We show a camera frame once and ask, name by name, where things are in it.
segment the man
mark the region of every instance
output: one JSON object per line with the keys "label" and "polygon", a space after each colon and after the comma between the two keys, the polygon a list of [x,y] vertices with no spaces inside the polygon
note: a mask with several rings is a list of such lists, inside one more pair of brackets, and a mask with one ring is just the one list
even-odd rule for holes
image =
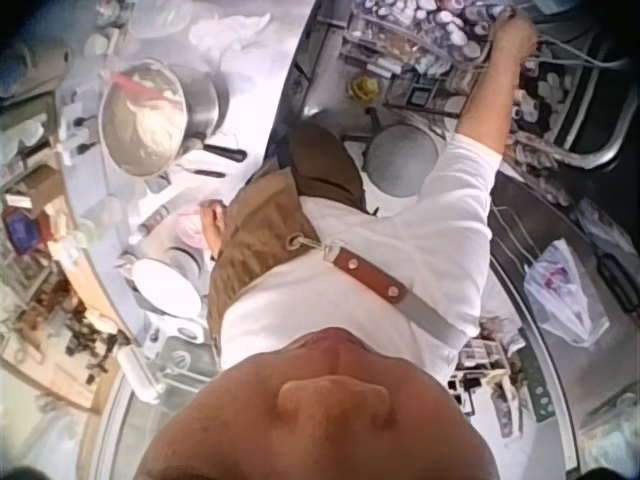
{"label": "man", "polygon": [[498,477],[441,384],[478,333],[489,193],[535,42],[526,17],[500,22],[456,137],[399,215],[366,213],[353,161],[313,125],[292,136],[290,169],[203,212],[223,372],[157,435],[140,478]]}

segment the stainless steel counter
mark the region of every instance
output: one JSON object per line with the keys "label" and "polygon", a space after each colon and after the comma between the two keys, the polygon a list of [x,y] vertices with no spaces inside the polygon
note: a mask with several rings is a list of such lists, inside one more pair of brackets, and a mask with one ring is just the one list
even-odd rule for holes
{"label": "stainless steel counter", "polygon": [[[81,53],[84,42],[94,33],[93,4],[76,8],[74,0],[56,3],[60,4],[59,8],[48,10],[42,23],[49,30],[65,34],[65,39],[76,53],[74,69],[58,92],[61,99],[68,98],[77,86],[88,81],[97,85],[101,68],[117,69],[148,57],[169,64],[188,65],[207,72],[220,97],[221,122],[207,143],[242,148],[248,153],[244,163],[235,164],[206,152],[191,152],[183,158],[185,166],[222,171],[227,173],[227,178],[217,180],[180,172],[172,177],[173,185],[159,195],[149,194],[141,180],[118,170],[104,148],[94,148],[74,159],[73,165],[63,167],[67,196],[76,223],[107,196],[121,202],[122,221],[91,245],[87,256],[114,310],[140,337],[145,323],[144,313],[134,301],[124,279],[113,268],[118,256],[129,247],[129,234],[159,206],[187,188],[200,192],[199,198],[193,199],[196,203],[205,198],[230,202],[260,167],[285,80],[305,27],[315,11],[316,0],[197,1],[194,2],[191,22],[182,31],[157,39],[138,39],[127,35],[117,56],[101,62],[97,61],[98,57],[85,58]],[[266,14],[270,15],[268,24],[250,44],[240,50],[229,49],[221,57],[202,51],[190,41],[191,27],[202,20]],[[62,31],[61,26],[69,23],[67,17],[73,19],[71,23],[83,28]],[[212,35],[220,35],[220,32],[213,29]],[[82,102],[82,116],[98,112],[98,91],[84,90],[78,100]],[[161,225],[153,237],[136,246],[137,253],[153,256],[162,245],[171,244],[174,237],[175,232],[169,224]]]}
{"label": "stainless steel counter", "polygon": [[[574,347],[540,328],[535,318],[528,314],[523,319],[528,319],[525,330],[535,344],[534,350],[549,384],[550,393],[555,397],[552,401],[558,412],[567,465],[571,468],[575,460],[580,460],[582,456],[579,445],[574,447],[577,458],[575,454],[571,454],[571,437],[579,440],[580,430],[585,427],[588,415],[621,390],[637,382],[640,376],[640,328],[630,316],[622,312],[601,280],[596,270],[596,258],[586,238],[557,210],[524,185],[504,175],[498,175],[493,202],[496,206],[508,206],[517,215],[538,250],[544,251],[551,242],[566,239],[589,274],[609,317],[609,328],[589,349]],[[509,279],[515,290],[513,293],[520,299],[526,299],[522,266],[530,262],[516,247],[514,239],[534,258],[536,253],[528,246],[514,217],[504,213],[503,219],[507,224],[506,228],[495,214],[489,217],[494,234],[492,255],[499,270]],[[506,246],[509,252],[499,243]]]}

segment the cardboard box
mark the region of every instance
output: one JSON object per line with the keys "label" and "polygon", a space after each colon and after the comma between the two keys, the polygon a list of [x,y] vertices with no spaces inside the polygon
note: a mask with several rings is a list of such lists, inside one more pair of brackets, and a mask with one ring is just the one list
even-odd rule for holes
{"label": "cardboard box", "polygon": [[7,204],[29,211],[36,218],[50,202],[64,194],[62,174],[49,165],[41,165],[5,195]]}

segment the white shirt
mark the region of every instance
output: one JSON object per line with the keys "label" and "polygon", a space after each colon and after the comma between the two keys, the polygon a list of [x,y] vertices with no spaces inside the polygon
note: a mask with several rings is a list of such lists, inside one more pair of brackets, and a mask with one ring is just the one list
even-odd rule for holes
{"label": "white shirt", "polygon": [[[387,218],[326,199],[300,200],[323,242],[344,242],[475,336],[489,271],[490,191],[500,161],[496,152],[456,135],[415,205]],[[345,328],[378,352],[405,358],[442,383],[455,368],[456,350],[326,263],[319,251],[269,271],[231,305],[222,323],[222,368],[327,327]]]}

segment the box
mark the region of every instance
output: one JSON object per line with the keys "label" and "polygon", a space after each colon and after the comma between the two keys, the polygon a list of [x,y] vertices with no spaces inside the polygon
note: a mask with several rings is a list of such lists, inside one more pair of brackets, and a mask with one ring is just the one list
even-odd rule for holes
{"label": "box", "polygon": [[62,174],[49,165],[41,165],[5,195],[5,202],[28,210],[30,217],[36,218],[44,207],[63,194]]}

